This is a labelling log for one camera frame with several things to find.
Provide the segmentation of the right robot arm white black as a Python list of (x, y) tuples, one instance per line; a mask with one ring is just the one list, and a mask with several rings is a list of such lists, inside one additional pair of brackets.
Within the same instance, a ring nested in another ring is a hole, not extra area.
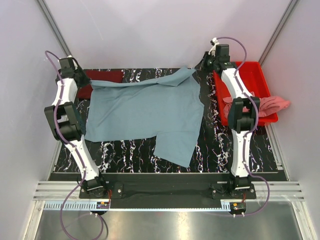
[(216, 73), (231, 96), (227, 121), (233, 137), (233, 160), (230, 177), (222, 189), (232, 198), (242, 198), (251, 188), (250, 141), (259, 121), (260, 99), (248, 91), (239, 67), (230, 61), (229, 45), (218, 41), (212, 41), (211, 45), (195, 68)]

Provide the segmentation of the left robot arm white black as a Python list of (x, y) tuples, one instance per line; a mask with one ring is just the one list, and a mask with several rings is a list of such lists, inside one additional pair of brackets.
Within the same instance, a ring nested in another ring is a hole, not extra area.
[(103, 198), (108, 193), (108, 186), (89, 153), (85, 142), (86, 126), (74, 104), (78, 89), (88, 85), (90, 79), (74, 57), (57, 60), (60, 65), (55, 80), (57, 92), (44, 114), (53, 137), (69, 150), (80, 170), (80, 196)]

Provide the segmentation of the blue-grey t-shirt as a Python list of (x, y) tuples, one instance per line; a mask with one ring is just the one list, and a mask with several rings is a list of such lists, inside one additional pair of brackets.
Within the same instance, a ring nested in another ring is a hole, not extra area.
[(204, 113), (193, 68), (132, 83), (94, 80), (85, 139), (91, 142), (154, 137), (155, 156), (187, 168)]

